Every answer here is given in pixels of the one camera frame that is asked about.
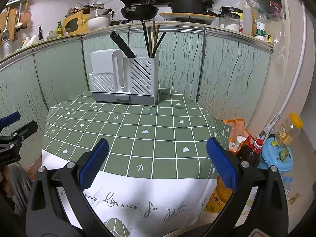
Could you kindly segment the wooden chopstick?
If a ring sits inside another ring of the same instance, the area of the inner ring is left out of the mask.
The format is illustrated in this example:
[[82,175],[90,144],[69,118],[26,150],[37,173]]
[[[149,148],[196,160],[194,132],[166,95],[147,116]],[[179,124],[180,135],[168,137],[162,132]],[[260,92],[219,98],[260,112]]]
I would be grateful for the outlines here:
[[151,26],[148,26],[148,47],[150,51],[150,58],[153,57],[153,49],[152,49],[152,37],[151,37]]
[[156,41],[156,21],[153,20],[152,22],[152,26],[153,26],[153,50],[155,48],[155,41]]
[[154,48],[156,48],[158,37],[159,37],[160,25],[157,25],[155,28],[155,37],[154,37]]

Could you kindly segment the yellow cap oil bottle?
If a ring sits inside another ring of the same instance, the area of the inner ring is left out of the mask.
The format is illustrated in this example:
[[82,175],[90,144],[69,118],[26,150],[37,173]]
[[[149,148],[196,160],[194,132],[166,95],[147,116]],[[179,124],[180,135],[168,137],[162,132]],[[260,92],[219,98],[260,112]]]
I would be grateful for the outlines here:
[[206,211],[210,213],[221,212],[232,195],[232,192],[232,189],[227,188],[221,177],[218,176],[217,185],[206,205]]

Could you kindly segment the blue plastic toy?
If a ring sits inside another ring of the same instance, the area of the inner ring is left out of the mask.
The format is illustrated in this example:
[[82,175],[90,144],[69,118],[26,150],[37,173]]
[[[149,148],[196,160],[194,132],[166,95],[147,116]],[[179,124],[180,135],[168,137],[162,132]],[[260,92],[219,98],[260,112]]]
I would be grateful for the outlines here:
[[274,137],[269,137],[263,145],[260,153],[260,163],[258,168],[268,169],[276,166],[280,174],[287,173],[293,168],[293,156],[290,148],[279,147]]

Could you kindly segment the red cap dark bottle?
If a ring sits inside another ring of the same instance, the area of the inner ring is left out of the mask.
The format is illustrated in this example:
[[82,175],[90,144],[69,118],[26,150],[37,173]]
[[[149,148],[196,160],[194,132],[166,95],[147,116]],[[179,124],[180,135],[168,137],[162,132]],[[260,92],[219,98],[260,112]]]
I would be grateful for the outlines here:
[[260,153],[263,148],[263,140],[254,138],[251,134],[239,146],[236,157],[239,161],[247,161],[253,167],[260,163]]

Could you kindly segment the metal perforated utensil cup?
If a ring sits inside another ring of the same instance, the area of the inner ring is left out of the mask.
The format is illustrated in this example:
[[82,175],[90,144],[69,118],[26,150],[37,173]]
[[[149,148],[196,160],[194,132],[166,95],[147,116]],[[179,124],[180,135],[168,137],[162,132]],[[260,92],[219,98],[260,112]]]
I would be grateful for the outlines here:
[[6,40],[3,42],[3,55],[7,57],[8,55],[12,54],[12,40]]

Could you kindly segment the yellow lid plastic jar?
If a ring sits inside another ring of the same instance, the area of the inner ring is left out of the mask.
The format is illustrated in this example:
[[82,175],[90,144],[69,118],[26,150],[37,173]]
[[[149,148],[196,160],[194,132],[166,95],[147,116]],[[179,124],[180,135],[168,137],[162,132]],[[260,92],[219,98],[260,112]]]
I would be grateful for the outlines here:
[[304,122],[301,117],[297,113],[291,112],[275,135],[275,141],[278,146],[288,147],[291,145],[293,140],[300,134],[303,126]]

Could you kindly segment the orange plastic bag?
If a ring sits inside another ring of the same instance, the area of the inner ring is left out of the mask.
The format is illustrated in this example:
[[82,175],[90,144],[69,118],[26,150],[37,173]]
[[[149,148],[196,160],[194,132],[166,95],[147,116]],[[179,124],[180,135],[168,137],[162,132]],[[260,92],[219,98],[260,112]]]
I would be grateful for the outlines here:
[[222,119],[221,121],[231,126],[231,130],[229,132],[229,151],[236,154],[239,150],[239,146],[250,135],[250,132],[246,129],[245,120],[242,118],[237,118],[230,120]]

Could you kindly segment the dark soy sauce bottle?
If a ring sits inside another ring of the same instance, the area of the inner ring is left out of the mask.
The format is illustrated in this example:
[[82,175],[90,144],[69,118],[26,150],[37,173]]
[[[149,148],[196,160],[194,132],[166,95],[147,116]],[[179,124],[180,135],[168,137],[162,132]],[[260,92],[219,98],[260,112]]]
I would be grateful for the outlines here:
[[40,41],[43,41],[43,31],[41,26],[39,26],[38,37]]

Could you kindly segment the green glass bottle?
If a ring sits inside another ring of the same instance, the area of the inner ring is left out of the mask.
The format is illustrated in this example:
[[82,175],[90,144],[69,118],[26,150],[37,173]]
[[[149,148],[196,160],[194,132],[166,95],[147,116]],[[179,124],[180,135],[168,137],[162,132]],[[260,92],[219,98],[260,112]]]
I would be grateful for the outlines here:
[[61,22],[57,23],[57,37],[60,38],[63,36],[63,27]]

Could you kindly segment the white grey utensil holder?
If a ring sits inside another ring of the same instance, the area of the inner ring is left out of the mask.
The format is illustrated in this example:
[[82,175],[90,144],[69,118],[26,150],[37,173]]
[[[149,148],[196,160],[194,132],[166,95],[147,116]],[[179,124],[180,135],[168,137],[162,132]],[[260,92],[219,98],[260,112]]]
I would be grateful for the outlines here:
[[158,96],[159,52],[147,56],[146,48],[132,48],[135,58],[120,49],[90,54],[92,97],[97,102],[155,105]]

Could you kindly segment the yellow microwave oven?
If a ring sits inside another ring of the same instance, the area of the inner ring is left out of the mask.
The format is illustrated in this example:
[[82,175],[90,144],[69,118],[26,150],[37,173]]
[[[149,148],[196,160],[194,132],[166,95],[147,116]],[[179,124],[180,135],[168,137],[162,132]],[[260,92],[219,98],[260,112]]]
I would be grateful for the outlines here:
[[64,19],[64,31],[68,35],[85,34],[88,32],[88,14],[83,10],[74,13]]

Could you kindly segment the green checked tablecloth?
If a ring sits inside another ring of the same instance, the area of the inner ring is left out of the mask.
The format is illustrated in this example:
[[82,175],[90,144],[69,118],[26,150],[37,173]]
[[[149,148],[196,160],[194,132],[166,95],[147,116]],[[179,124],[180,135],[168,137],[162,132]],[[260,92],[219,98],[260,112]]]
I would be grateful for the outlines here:
[[106,139],[103,172],[143,179],[215,178],[206,143],[214,137],[228,148],[230,126],[177,91],[161,88],[158,98],[154,106],[101,103],[86,92],[56,104],[47,117],[42,164],[59,168],[75,162]]

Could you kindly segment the white rice cooker pot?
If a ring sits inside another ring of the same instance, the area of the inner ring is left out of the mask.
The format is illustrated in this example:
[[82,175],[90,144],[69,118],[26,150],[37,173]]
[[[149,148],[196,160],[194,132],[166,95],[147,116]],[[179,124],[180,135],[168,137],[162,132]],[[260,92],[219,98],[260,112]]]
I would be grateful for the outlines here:
[[95,31],[110,26],[111,9],[95,9],[88,15],[87,26],[90,31]]

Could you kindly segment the black frying pan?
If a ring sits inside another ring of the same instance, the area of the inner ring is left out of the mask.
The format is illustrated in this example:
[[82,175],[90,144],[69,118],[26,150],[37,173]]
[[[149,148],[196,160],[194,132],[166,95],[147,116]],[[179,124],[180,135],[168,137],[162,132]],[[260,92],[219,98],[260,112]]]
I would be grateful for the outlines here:
[[121,1],[125,7],[123,7],[120,11],[122,16],[129,21],[147,21],[154,19],[158,13],[158,8],[152,4],[142,3],[132,5],[127,0],[119,0]]

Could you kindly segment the green label jar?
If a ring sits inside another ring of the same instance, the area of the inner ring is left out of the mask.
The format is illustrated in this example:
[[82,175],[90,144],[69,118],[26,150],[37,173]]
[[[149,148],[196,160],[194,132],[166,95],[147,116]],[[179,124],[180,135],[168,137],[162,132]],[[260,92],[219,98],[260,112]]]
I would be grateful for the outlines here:
[[264,41],[265,40],[265,23],[256,20],[256,38]]

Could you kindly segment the wooden cutting board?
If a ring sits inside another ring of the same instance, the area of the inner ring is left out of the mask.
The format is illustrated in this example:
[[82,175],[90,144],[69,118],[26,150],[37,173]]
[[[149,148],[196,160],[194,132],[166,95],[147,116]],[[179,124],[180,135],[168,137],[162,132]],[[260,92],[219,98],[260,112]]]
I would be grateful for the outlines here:
[[215,19],[216,16],[206,15],[206,14],[196,14],[196,13],[174,13],[174,12],[162,12],[159,13],[165,19],[171,18],[194,18],[194,19],[202,19],[202,20],[211,20]]

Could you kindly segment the glass sugar jar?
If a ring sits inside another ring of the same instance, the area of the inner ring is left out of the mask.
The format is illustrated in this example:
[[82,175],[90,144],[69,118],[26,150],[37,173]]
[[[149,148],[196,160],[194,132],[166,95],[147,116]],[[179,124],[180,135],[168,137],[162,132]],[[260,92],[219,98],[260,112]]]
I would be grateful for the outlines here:
[[239,32],[240,21],[243,19],[243,11],[235,7],[221,7],[219,26],[225,29]]

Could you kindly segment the white squeeze bottle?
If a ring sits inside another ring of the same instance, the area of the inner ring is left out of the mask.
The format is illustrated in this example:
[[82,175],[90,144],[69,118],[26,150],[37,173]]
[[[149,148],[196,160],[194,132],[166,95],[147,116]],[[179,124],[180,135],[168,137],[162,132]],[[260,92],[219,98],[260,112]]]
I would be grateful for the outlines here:
[[243,5],[243,33],[252,35],[252,10],[247,2]]

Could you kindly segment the black cooking pot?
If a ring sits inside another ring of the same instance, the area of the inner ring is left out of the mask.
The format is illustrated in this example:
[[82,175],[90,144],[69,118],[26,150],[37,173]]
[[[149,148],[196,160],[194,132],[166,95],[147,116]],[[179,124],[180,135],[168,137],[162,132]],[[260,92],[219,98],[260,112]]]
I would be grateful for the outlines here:
[[206,14],[207,8],[213,4],[212,0],[173,0],[168,7],[174,13]]

